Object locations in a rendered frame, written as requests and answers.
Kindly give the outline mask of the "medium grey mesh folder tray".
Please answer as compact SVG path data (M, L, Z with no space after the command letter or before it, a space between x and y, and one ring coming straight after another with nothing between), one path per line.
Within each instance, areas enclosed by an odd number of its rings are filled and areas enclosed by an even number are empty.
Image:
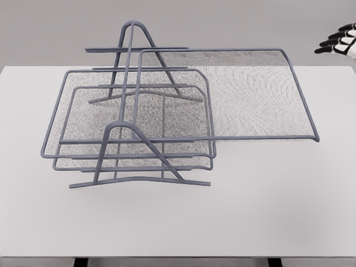
M206 82L190 71L69 71L65 74L45 157L97 155L105 127L119 119L153 140L202 141L212 135Z

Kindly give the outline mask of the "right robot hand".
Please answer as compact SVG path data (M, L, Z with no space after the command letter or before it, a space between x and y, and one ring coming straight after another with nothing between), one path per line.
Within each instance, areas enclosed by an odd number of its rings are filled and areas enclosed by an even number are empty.
M315 54L336 53L356 60L356 22L346 24L319 44Z

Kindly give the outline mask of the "small grey mesh folder tray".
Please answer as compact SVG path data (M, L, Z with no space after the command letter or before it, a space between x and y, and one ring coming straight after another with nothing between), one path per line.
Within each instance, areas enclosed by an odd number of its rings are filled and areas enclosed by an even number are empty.
M210 166L213 155L209 104L197 86L105 88L78 86L60 111L58 169L94 169L106 126L120 119L135 124L174 167Z

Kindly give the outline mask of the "large grey mesh folder tray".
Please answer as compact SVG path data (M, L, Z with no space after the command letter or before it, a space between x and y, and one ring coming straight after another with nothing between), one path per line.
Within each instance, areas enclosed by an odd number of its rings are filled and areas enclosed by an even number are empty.
M134 137L177 143L320 140L281 49L144 49L135 74Z

